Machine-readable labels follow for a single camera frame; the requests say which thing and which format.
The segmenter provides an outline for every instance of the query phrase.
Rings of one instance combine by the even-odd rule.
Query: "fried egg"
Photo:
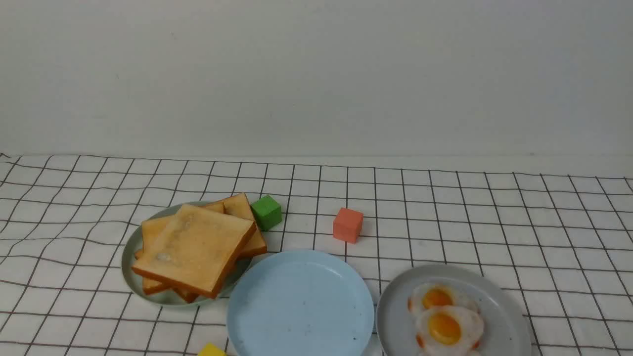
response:
[[[484,334],[479,314],[450,305],[428,309],[415,327],[418,345],[428,356],[467,356]]]
[[[432,307],[454,305],[479,312],[477,304],[463,292],[445,284],[423,283],[417,286],[408,300],[408,309],[415,318]]]

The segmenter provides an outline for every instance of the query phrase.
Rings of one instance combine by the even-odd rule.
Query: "checkered tablecloth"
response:
[[[344,259],[377,302],[429,263],[482,274],[521,306],[534,355],[633,355],[633,182],[624,177],[445,172],[102,156],[0,157],[0,355],[229,355],[227,299],[159,308],[120,271],[126,239],[176,203],[270,194],[284,221],[268,251]],[[365,214],[356,245],[340,207]],[[380,355],[377,339],[365,355]]]

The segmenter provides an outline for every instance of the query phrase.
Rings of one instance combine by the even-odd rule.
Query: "toy block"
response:
[[[214,344],[208,343],[200,351],[198,356],[227,356],[227,354],[219,348],[215,347]]]
[[[251,204],[251,210],[255,215],[255,221],[263,231],[270,230],[281,222],[281,205],[270,195]]]
[[[356,243],[363,227],[363,213],[341,208],[334,219],[334,238],[348,243]]]

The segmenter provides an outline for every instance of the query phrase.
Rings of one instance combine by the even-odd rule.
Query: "egg yolk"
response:
[[[453,299],[441,289],[431,289],[422,298],[422,305],[426,309],[441,307],[442,305],[453,305]]]
[[[461,329],[450,315],[436,313],[429,318],[429,334],[439,343],[453,345],[460,340]]]

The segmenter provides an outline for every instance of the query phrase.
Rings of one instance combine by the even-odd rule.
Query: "toast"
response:
[[[252,220],[184,204],[132,270],[216,298],[239,252],[255,231]]]
[[[223,203],[225,212],[229,215],[247,220],[255,220],[255,216],[251,211],[251,204],[248,202],[248,198],[244,193],[233,195],[231,197],[219,200],[215,203],[203,205],[203,208],[210,207],[212,204],[216,203]],[[257,226],[257,224],[255,224],[255,232],[253,233],[253,237],[242,249],[239,258],[252,258],[266,252],[268,252],[266,240],[264,240],[264,236],[261,234],[260,228]]]
[[[137,260],[138,260],[139,258],[141,258],[142,256],[143,256],[143,250],[136,250],[136,251],[134,252],[134,257],[135,257]],[[161,285],[161,286],[167,286],[167,285],[166,285],[165,283],[163,283],[163,282],[159,282],[159,281],[155,281],[154,279],[150,279],[150,278],[147,278],[147,277],[143,277],[143,292],[145,292],[145,286],[146,286],[146,283],[147,283],[148,285],[150,285],[150,286],[152,286],[153,284],[156,284],[156,283],[160,283],[160,285]],[[178,296],[180,296],[180,297],[181,297],[181,298],[182,298],[185,302],[187,302],[187,303],[191,303],[191,302],[193,302],[193,301],[194,301],[194,300],[196,300],[196,298],[198,297],[198,294],[195,294],[195,293],[193,293],[193,292],[190,292],[190,291],[184,290],[184,289],[182,289],[182,288],[174,288],[174,289],[173,289],[173,291],[174,291],[174,292],[176,292],[176,294],[178,294]]]
[[[212,212],[218,212],[218,213],[224,212],[223,203],[207,204],[204,206],[204,208]],[[172,216],[173,215],[160,217],[157,219],[146,220],[143,223],[141,223],[141,231],[142,231],[142,236],[143,236],[143,249],[136,251],[134,253],[134,257],[136,257],[137,260],[141,258],[143,252],[149,246],[152,246],[152,244],[154,243],[154,240],[156,239],[158,235],[160,235],[161,232],[163,232],[163,230],[165,229],[169,221],[172,219]],[[159,293],[159,292],[168,290],[170,288],[171,286],[169,286],[168,284],[155,281],[154,279],[151,279],[151,278],[143,277],[143,292],[147,295]],[[191,299],[193,301],[197,298],[197,295],[195,293],[191,293],[191,295],[188,295],[189,292],[187,291],[176,291],[176,293],[178,293],[178,295],[180,296],[187,295],[187,298],[183,297],[184,300],[190,300],[191,298],[193,298]]]

